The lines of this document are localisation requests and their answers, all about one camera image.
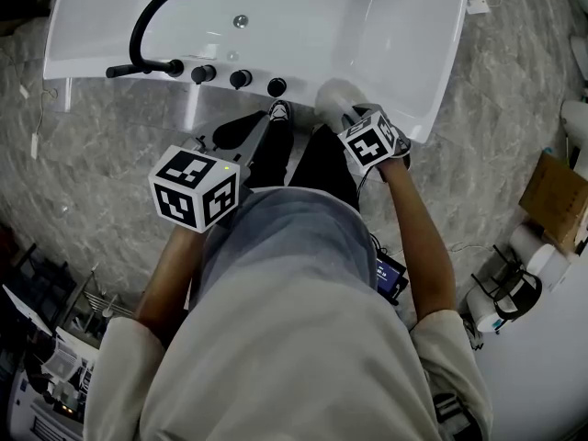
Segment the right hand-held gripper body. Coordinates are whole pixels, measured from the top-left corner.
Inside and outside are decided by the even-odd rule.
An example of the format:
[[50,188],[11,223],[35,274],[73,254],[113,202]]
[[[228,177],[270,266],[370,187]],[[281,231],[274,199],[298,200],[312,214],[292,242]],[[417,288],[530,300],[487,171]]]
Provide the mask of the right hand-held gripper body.
[[380,105],[353,105],[343,115],[342,123],[344,130],[338,138],[363,169],[410,154],[411,140],[390,122]]

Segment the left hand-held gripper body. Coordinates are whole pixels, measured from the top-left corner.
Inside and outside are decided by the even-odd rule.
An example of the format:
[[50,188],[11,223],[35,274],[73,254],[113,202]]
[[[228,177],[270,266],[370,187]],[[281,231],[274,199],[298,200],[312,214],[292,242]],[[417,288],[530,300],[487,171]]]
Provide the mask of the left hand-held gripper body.
[[240,189],[269,127],[258,122],[237,149],[222,150],[214,132],[229,122],[224,117],[199,127],[182,145],[170,146],[149,173],[158,215],[189,230],[203,233],[240,204]]

